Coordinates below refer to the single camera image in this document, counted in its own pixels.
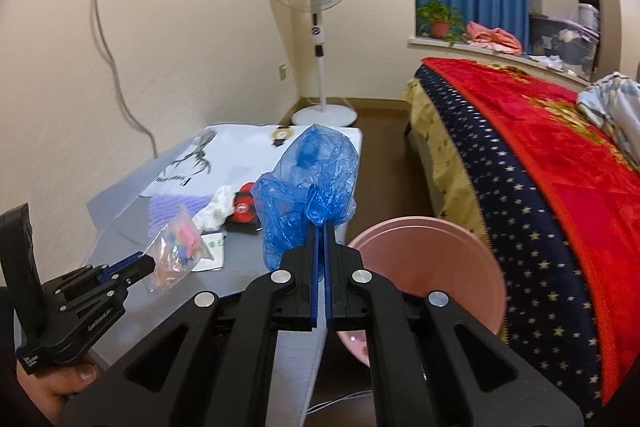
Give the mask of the left hand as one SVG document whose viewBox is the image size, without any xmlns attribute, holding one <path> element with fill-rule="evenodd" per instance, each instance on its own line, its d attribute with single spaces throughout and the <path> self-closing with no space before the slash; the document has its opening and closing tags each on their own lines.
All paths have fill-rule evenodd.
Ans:
<svg viewBox="0 0 640 427">
<path fill-rule="evenodd" d="M 78 364 L 33 374 L 27 374 L 21 364 L 16 363 L 17 381 L 29 400 L 53 425 L 58 423 L 68 399 L 85 390 L 100 375 L 101 369 L 90 355 Z"/>
</svg>

